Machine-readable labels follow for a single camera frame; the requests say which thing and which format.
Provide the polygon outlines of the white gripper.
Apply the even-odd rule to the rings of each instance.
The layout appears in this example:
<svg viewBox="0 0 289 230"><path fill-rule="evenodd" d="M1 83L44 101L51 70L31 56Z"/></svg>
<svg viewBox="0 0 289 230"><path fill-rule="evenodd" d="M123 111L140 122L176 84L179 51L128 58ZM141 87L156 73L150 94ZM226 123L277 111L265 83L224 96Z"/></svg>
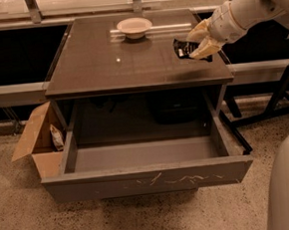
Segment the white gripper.
<svg viewBox="0 0 289 230"><path fill-rule="evenodd" d="M232 16L230 2L224 2L216 8L209 20L202 20L187 35L187 42L199 43L189 56L192 59L204 59L218 53L224 43L235 43L246 33L247 30L239 26Z"/></svg>

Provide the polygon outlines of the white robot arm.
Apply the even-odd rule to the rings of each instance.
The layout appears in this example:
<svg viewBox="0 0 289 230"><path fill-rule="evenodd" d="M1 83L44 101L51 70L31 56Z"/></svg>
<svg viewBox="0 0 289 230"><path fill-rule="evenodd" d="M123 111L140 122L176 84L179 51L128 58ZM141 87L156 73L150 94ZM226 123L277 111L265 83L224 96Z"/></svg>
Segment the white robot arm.
<svg viewBox="0 0 289 230"><path fill-rule="evenodd" d="M188 42L199 44L189 55L203 59L223 45L242 38L256 23L281 14L289 21L289 0L231 0L216 8L212 16L196 25ZM289 230L289 135L277 150L272 166L268 199L267 230Z"/></svg>

